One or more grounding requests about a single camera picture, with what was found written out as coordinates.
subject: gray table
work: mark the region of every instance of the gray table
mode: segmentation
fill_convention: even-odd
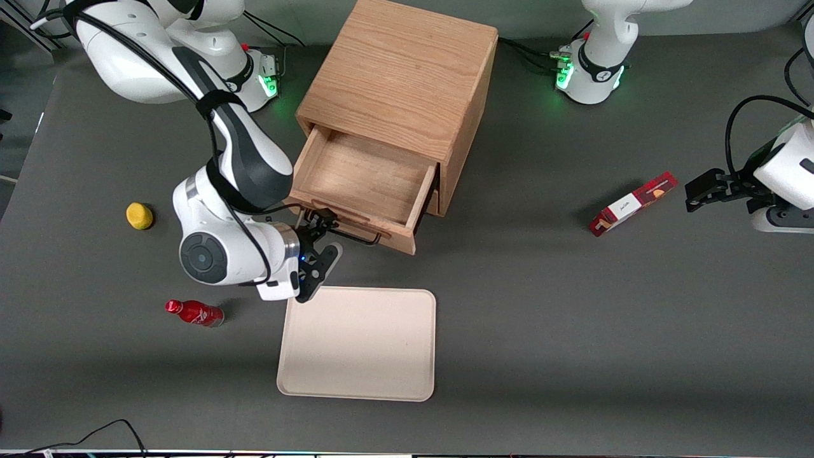
[[[66,63],[0,222],[0,447],[125,417],[164,449],[811,456],[814,238],[758,233],[742,202],[689,215],[682,190],[601,239],[586,228],[664,170],[686,183],[722,166],[729,111],[787,95],[799,37],[643,38],[597,107],[501,47],[449,215],[424,219],[415,257],[345,244],[328,281],[437,296],[435,394],[417,404],[281,395],[284,304],[178,265],[170,196],[208,158],[203,122]],[[292,160],[325,52],[292,50],[282,98],[256,115]],[[791,117],[747,109],[741,160]],[[157,208],[153,229],[127,226],[133,200]],[[171,297],[233,320],[182,324]],[[122,429],[87,445],[133,446]]]

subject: wooden box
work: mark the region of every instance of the wooden box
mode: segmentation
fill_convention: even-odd
[[[287,203],[415,254],[423,213],[444,216],[480,118],[497,30],[358,0],[296,118],[309,137]]]

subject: black cable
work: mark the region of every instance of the black cable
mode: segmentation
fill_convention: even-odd
[[[797,19],[795,20],[801,20],[802,18],[806,17],[808,12],[811,11],[812,8],[814,8],[814,5],[809,5],[808,8],[805,9],[805,11],[797,15]]]
[[[38,21],[38,20],[40,20],[40,19],[42,19],[44,17],[47,17],[48,15],[53,15],[54,13],[59,13],[59,17],[61,17],[61,15],[62,15],[62,10],[61,9],[56,8],[56,9],[48,10],[48,6],[50,5],[50,3],[51,3],[51,0],[45,0],[44,2],[42,2],[42,6],[40,7],[40,11],[37,13],[37,17],[34,20],[31,21],[32,23],[36,22],[36,21]],[[36,30],[34,30],[34,33],[36,33],[40,37],[47,38],[47,39],[49,39],[51,41],[59,40],[61,38],[67,38],[67,37],[72,36],[72,33],[70,33],[70,32],[51,35],[50,33],[46,33],[42,29],[36,29]]]
[[[215,169],[217,170],[217,173],[220,173],[221,168],[220,165],[218,164],[218,156],[220,152],[217,149],[217,137],[215,136],[215,126],[212,125],[211,118],[207,119],[207,126],[209,128],[209,138],[212,140],[212,162],[215,164]],[[238,226],[240,226],[240,230],[243,231],[243,234],[245,234],[249,241],[252,242],[255,249],[260,254],[260,258],[263,259],[263,266],[265,267],[265,280],[248,281],[239,284],[239,286],[257,286],[258,284],[266,284],[269,281],[269,279],[271,279],[271,265],[269,264],[269,259],[265,256],[265,251],[263,251],[263,248],[260,246],[260,242],[258,242],[255,236],[252,235],[252,233],[249,231],[249,228],[246,227],[246,224],[243,223],[243,220],[238,218],[238,215],[234,212],[232,205],[229,205],[229,202],[227,202],[223,198],[223,196],[221,195],[218,196],[223,201],[223,204],[226,205],[226,209],[229,210],[229,214],[232,215],[232,218],[235,220]]]
[[[282,49],[282,70],[280,71],[280,78],[286,76],[286,69],[288,68],[288,46]]]
[[[732,114],[729,115],[729,120],[726,122],[726,137],[724,139],[724,154],[726,156],[726,167],[729,169],[729,175],[732,177],[732,180],[737,183],[737,185],[749,196],[755,199],[763,199],[765,196],[761,196],[759,194],[754,193],[750,188],[744,186],[743,180],[738,175],[738,172],[735,170],[735,164],[732,160],[732,127],[735,123],[735,118],[737,114],[745,107],[747,104],[754,102],[756,100],[766,100],[767,102],[774,102],[780,105],[783,105],[786,108],[791,108],[796,112],[800,113],[801,115],[809,118],[814,119],[814,112],[809,111],[807,108],[798,105],[790,100],[782,99],[780,97],[775,97],[774,95],[752,95],[751,97],[746,97],[744,100],[739,103],[734,110],[732,110]]]
[[[288,205],[280,205],[279,207],[275,207],[273,209],[269,209],[269,210],[265,210],[265,211],[261,211],[261,212],[257,212],[257,213],[246,213],[246,214],[251,215],[251,216],[266,216],[266,215],[270,215],[270,214],[279,213],[279,212],[283,211],[284,209],[293,209],[295,207],[297,207],[299,209],[305,209],[305,207],[300,205],[300,204],[288,204]]]
[[[548,57],[549,56],[548,53],[533,50],[532,48],[530,48],[530,47],[528,47],[528,46],[526,46],[526,45],[524,45],[524,44],[522,44],[520,42],[516,42],[515,40],[510,40],[509,38],[499,37],[497,40],[499,42],[505,44],[505,45],[512,46],[512,47],[517,48],[517,49],[519,49],[521,51],[525,51],[525,52],[527,52],[528,54],[531,54],[531,55],[538,55],[540,57]]]
[[[263,32],[265,32],[267,35],[269,35],[271,38],[273,38],[273,39],[274,39],[274,41],[276,41],[277,43],[279,43],[279,44],[280,44],[280,46],[282,46],[282,47],[286,47],[286,46],[288,46],[288,45],[287,45],[285,42],[283,42],[281,39],[277,38],[277,35],[274,35],[273,33],[271,33],[271,32],[269,32],[268,30],[266,30],[266,29],[265,29],[265,28],[264,28],[262,25],[258,24],[258,23],[257,23],[257,22],[256,22],[254,19],[252,19],[252,17],[251,17],[251,16],[247,15],[245,12],[243,13],[243,16],[244,16],[244,17],[246,17],[246,19],[250,20],[250,21],[252,22],[252,24],[254,24],[254,25],[255,25],[255,26],[258,28],[258,29],[262,30],[262,31],[263,31]]]
[[[580,31],[579,31],[579,32],[574,33],[574,36],[573,36],[573,37],[571,37],[571,41],[573,42],[574,40],[576,40],[576,39],[577,39],[577,38],[580,36],[580,34],[581,34],[582,32],[584,32],[584,31],[585,31],[585,30],[588,28],[588,26],[590,26],[591,24],[593,24],[593,19],[591,19],[590,21],[588,21],[588,23],[587,23],[586,25],[583,25],[583,26],[582,26],[582,29],[580,29]]]
[[[42,17],[42,15],[48,10],[48,5],[50,5],[50,0],[45,0],[42,2],[42,6],[40,7],[40,12],[37,13],[37,17]]]
[[[543,65],[543,64],[541,64],[539,62],[536,62],[527,53],[529,53],[529,54],[533,53],[532,55],[535,55],[535,56],[543,56],[544,54],[542,54],[542,53],[540,53],[538,51],[534,51],[532,48],[521,45],[520,43],[517,43],[517,42],[515,42],[513,40],[510,40],[508,38],[498,38],[497,40],[499,42],[509,46],[511,49],[514,50],[514,52],[516,52],[520,57],[523,58],[523,60],[525,60],[529,64],[531,64],[531,65],[533,65],[533,66],[535,66],[537,68],[541,68],[543,70],[551,70],[551,67],[546,67],[545,65]]]
[[[29,450],[29,451],[24,451],[23,453],[6,453],[6,454],[0,455],[0,456],[25,456],[25,455],[29,455],[31,453],[37,453],[38,451],[48,450],[50,448],[74,447],[74,446],[77,446],[77,445],[83,443],[88,438],[90,438],[90,436],[93,436],[94,434],[98,433],[102,429],[105,429],[105,428],[107,428],[108,426],[111,426],[111,425],[115,425],[116,423],[124,423],[125,425],[127,425],[127,428],[130,430],[131,433],[133,433],[133,437],[136,438],[136,442],[138,443],[138,450],[142,453],[142,458],[147,458],[147,448],[144,447],[144,442],[142,442],[142,438],[138,437],[138,433],[136,432],[136,429],[133,427],[133,425],[130,424],[129,421],[125,420],[124,418],[120,418],[119,420],[111,421],[110,423],[106,424],[105,426],[101,426],[101,427],[99,427],[97,429],[94,429],[93,431],[90,431],[88,434],[86,434],[84,438],[81,438],[76,442],[53,443],[51,445],[46,445],[44,447],[33,448],[33,449]]]
[[[797,91],[797,88],[794,87],[794,83],[791,81],[791,65],[794,61],[805,51],[805,48],[800,48],[799,51],[795,52],[789,60],[786,62],[786,66],[783,68],[783,78],[786,80],[786,86],[789,87],[789,90],[794,97],[797,98],[803,105],[808,106],[810,103]]]
[[[93,25],[95,28],[107,33],[111,38],[113,38],[114,40],[119,42],[121,45],[123,45],[124,47],[131,50],[136,56],[143,59],[156,72],[161,74],[162,77],[166,78],[167,81],[169,81],[171,84],[176,86],[178,88],[178,90],[181,91],[181,93],[184,94],[189,100],[191,100],[192,102],[196,102],[198,100],[195,97],[195,94],[193,94],[192,90],[190,90],[188,87],[186,87],[184,85],[184,83],[181,82],[181,80],[178,77],[176,77],[172,72],[170,72],[155,56],[153,56],[152,54],[150,54],[149,52],[147,52],[143,48],[141,48],[135,41],[133,41],[132,38],[128,37],[127,35],[124,35],[123,33],[119,32],[116,29],[114,29],[110,25],[102,22],[101,20],[96,19],[92,15],[88,15],[84,11],[80,11],[79,13],[77,13],[77,18],[79,20],[84,20],[86,23],[88,23],[90,25]],[[209,138],[212,141],[212,157],[213,157],[212,161],[214,162],[218,173],[220,173],[220,167],[219,167],[218,160],[217,160],[217,156],[218,156],[217,137],[215,135],[215,127],[212,124],[212,118],[211,117],[207,118],[207,126],[209,128]],[[234,209],[232,208],[232,206],[229,205],[229,203],[226,202],[225,200],[223,200],[223,203],[226,206],[226,208],[229,210],[229,213],[231,214],[232,218],[240,226],[240,229],[243,231],[243,234],[246,235],[246,237],[252,242],[252,244],[257,249],[257,252],[260,255],[260,258],[262,258],[262,260],[263,260],[263,265],[264,265],[264,268],[265,268],[265,280],[263,280],[262,282],[242,283],[241,285],[257,286],[258,284],[264,284],[264,283],[268,282],[269,279],[271,278],[271,266],[269,264],[269,259],[265,255],[265,252],[263,251],[262,247],[260,247],[260,243],[254,237],[254,235],[248,230],[246,225],[243,223],[243,220],[238,218],[238,216],[234,212]]]
[[[268,22],[268,21],[266,21],[266,20],[263,20],[263,19],[261,19],[261,18],[257,17],[256,15],[253,15],[252,13],[250,13],[250,12],[248,12],[248,11],[243,11],[243,14],[244,14],[244,15],[246,15],[246,16],[253,17],[253,18],[254,18],[254,19],[256,19],[256,20],[259,20],[259,21],[260,21],[260,22],[262,22],[263,24],[268,25],[270,28],[272,28],[272,29],[274,29],[274,30],[277,30],[277,31],[278,31],[278,32],[280,32],[280,33],[285,33],[285,34],[286,34],[286,35],[288,35],[289,37],[294,38],[294,39],[295,39],[295,40],[296,40],[296,41],[297,41],[297,42],[300,44],[300,46],[305,47],[305,43],[303,43],[303,41],[302,41],[302,40],[300,40],[300,39],[299,39],[299,38],[298,38],[296,35],[294,35],[293,33],[288,33],[288,32],[286,32],[285,30],[280,29],[278,26],[276,26],[276,25],[274,25],[274,24],[271,24],[270,22]]]

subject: red bottle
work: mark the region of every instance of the red bottle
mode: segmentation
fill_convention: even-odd
[[[167,301],[164,306],[169,313],[178,315],[187,323],[200,324],[207,328],[216,328],[223,324],[223,310],[208,306],[198,301],[176,301],[172,299]]]

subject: plastic tray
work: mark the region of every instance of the plastic tray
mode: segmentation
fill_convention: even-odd
[[[289,300],[277,387],[289,396],[422,402],[435,388],[435,296],[323,286]]]

